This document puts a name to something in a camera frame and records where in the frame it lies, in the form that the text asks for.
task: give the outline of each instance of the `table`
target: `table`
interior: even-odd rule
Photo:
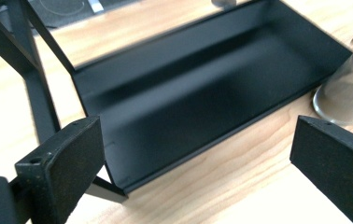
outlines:
[[[353,50],[353,0],[284,2]],[[217,11],[209,0],[142,0],[52,33],[77,65]],[[36,43],[60,122],[83,118],[69,75],[42,39]],[[317,116],[311,98],[133,191],[124,204],[84,195],[68,223],[350,223],[289,162],[297,116]],[[21,77],[0,58],[0,175],[8,180],[14,163],[37,146],[31,116]]]

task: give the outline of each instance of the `wooden table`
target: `wooden table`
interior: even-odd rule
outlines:
[[[285,2],[353,49],[353,0]],[[77,65],[217,11],[209,0],[142,0],[53,34]],[[43,41],[36,42],[62,125],[83,118],[69,75]],[[306,94],[133,191],[124,204],[84,195],[68,222],[350,223],[289,162],[297,116],[316,116],[311,97]],[[353,126],[346,128],[353,132]],[[0,58],[0,175],[11,180],[14,163],[36,146],[22,79]]]

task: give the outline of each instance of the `black tray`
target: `black tray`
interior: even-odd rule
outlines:
[[[351,52],[279,1],[253,1],[86,64],[107,169],[126,192],[314,89]]]

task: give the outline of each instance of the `light wood tabletop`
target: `light wood tabletop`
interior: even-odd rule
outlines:
[[[284,2],[353,50],[353,0]],[[52,33],[79,65],[219,11],[210,0],[138,0]],[[60,122],[83,118],[70,76],[40,37],[36,44]],[[68,223],[350,223],[289,161],[298,115],[317,116],[311,100],[312,92],[283,106],[123,204],[84,195]],[[0,175],[14,178],[14,163],[36,146],[22,79],[0,58]]]

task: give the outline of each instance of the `wooden surface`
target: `wooden surface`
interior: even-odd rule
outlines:
[[[353,0],[285,2],[353,49]],[[53,34],[78,65],[217,11],[209,0],[143,0]],[[43,41],[36,42],[65,126],[84,114],[69,75]],[[289,162],[297,116],[316,116],[311,97],[133,191],[124,204],[84,195],[68,223],[349,223]],[[36,146],[22,80],[0,58],[0,175],[11,180],[14,163]]]

